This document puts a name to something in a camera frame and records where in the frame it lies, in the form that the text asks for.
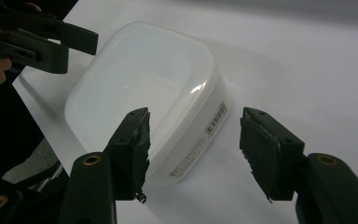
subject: barcode label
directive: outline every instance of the barcode label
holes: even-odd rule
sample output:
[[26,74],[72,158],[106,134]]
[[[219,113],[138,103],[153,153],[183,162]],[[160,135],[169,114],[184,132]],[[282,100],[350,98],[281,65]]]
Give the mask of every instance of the barcode label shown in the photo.
[[187,169],[193,164],[196,158],[201,154],[203,149],[205,149],[205,147],[209,143],[211,143],[212,136],[220,126],[226,113],[227,107],[224,102],[222,102],[220,106],[217,107],[217,112],[214,114],[205,131],[201,133],[197,142],[187,152],[186,156],[181,160],[181,162],[170,173],[171,177],[180,178],[187,171]]
[[205,129],[205,132],[209,136],[212,136],[214,134],[214,132],[216,131],[217,127],[219,127],[219,124],[222,121],[222,118],[226,115],[226,113],[227,113],[227,107],[225,103],[222,102],[218,107],[217,112],[214,115],[213,119],[211,120],[211,122],[209,122],[209,125]]

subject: white table surface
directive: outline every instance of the white table surface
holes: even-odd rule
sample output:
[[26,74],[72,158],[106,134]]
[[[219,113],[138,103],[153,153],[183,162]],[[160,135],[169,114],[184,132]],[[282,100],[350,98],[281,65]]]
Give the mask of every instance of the white table surface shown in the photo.
[[[270,113],[305,154],[337,156],[358,175],[358,4],[339,2],[79,0],[65,20],[97,32],[99,50],[132,21],[191,35],[211,49],[232,95],[226,123],[184,180],[146,183],[147,203],[118,202],[118,222],[297,223],[295,202],[270,204],[239,150],[244,106]],[[68,74],[26,68],[14,83],[68,173],[86,151],[63,109],[92,59],[71,50]]]

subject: plastic tub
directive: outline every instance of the plastic tub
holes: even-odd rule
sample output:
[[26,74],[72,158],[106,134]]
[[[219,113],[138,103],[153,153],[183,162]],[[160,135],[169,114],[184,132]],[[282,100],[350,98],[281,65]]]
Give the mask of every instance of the plastic tub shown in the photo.
[[127,113],[150,111],[146,181],[185,176],[224,122],[230,101],[198,40],[142,22],[108,41],[71,92],[65,119],[88,152],[102,151]]

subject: printed label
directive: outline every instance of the printed label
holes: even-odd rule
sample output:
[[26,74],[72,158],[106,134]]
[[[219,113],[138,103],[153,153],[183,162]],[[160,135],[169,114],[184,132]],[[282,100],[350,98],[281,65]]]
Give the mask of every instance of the printed label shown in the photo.
[[227,107],[224,102],[217,107],[217,111],[214,114],[213,118],[206,126],[204,132],[200,135],[199,139],[196,141],[194,146],[189,150],[187,155],[182,159],[182,161],[177,165],[173,171],[170,173],[170,176],[180,178],[191,166],[193,161],[199,156],[200,149],[206,143],[210,143],[212,141],[213,134],[219,128],[223,118],[227,113]]

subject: white plastic container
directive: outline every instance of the white plastic container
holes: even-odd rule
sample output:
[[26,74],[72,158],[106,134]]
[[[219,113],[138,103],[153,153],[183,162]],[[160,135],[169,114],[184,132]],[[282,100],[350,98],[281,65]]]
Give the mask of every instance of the white plastic container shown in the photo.
[[198,40],[142,22],[120,29],[71,92],[65,119],[88,152],[103,151],[127,113],[150,111],[146,181],[180,180],[224,122],[230,101]]

